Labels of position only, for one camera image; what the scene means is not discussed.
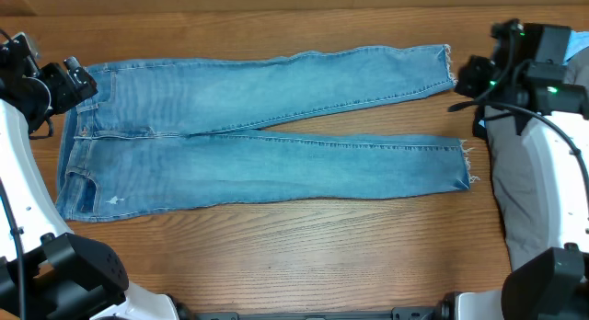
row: distressed patch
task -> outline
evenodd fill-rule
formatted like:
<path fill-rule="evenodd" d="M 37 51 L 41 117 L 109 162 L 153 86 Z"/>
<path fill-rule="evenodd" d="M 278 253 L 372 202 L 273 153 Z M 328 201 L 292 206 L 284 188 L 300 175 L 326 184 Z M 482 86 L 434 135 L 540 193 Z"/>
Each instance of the distressed patch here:
<path fill-rule="evenodd" d="M 125 199 L 120 199 L 117 196 L 114 196 L 110 200 L 107 200 L 107 203 L 112 204 L 112 205 L 117 205 L 119 203 L 119 201 L 123 201 L 123 200 L 125 200 Z"/>

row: jeans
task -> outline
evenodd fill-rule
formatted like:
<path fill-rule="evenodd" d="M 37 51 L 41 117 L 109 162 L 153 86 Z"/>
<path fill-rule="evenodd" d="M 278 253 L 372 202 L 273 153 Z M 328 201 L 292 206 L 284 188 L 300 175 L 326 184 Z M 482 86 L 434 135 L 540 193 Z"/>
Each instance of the jeans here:
<path fill-rule="evenodd" d="M 565 64 L 569 63 L 569 60 L 572 59 L 575 54 L 586 48 L 589 48 L 589 31 L 572 31 L 571 37 L 569 38 L 569 45 L 567 46 L 567 52 L 564 56 Z"/>
<path fill-rule="evenodd" d="M 98 94 L 67 113 L 56 207 L 65 219 L 106 222 L 229 202 L 468 189 L 455 138 L 257 130 L 448 90 L 448 50 L 375 46 L 88 67 Z"/>

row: metal bracket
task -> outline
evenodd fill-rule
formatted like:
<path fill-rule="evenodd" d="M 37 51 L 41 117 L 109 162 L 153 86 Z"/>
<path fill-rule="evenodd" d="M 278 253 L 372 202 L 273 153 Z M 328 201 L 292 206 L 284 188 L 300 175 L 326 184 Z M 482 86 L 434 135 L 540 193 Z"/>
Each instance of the metal bracket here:
<path fill-rule="evenodd" d="M 433 320 L 433 307 L 395 307 L 391 318 L 393 320 Z"/>
<path fill-rule="evenodd" d="M 196 314 L 195 316 L 196 320 L 239 320 L 239 314 L 235 312 Z"/>

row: blue jeans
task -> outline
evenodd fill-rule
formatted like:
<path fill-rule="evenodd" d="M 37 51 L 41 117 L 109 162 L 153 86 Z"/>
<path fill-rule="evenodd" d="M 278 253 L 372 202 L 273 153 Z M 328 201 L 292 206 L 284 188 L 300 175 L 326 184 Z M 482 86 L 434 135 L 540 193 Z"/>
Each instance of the blue jeans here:
<path fill-rule="evenodd" d="M 564 56 L 564 64 L 569 63 L 572 57 L 589 48 L 589 31 L 577 32 L 572 31 L 571 37 L 569 38 L 569 45 L 567 46 L 567 52 Z"/>
<path fill-rule="evenodd" d="M 105 222 L 229 202 L 468 189 L 455 138 L 257 130 L 448 90 L 447 50 L 91 66 L 98 94 L 67 113 L 56 207 L 65 219 Z"/>

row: front pocket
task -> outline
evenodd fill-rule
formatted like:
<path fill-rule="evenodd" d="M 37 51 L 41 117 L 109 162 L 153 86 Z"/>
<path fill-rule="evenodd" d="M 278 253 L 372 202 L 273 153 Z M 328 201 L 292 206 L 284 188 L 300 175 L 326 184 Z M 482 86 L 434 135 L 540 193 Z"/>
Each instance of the front pocket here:
<path fill-rule="evenodd" d="M 66 183 L 77 190 L 70 212 L 98 215 L 99 186 L 96 180 L 81 170 L 70 168 L 66 174 Z"/>

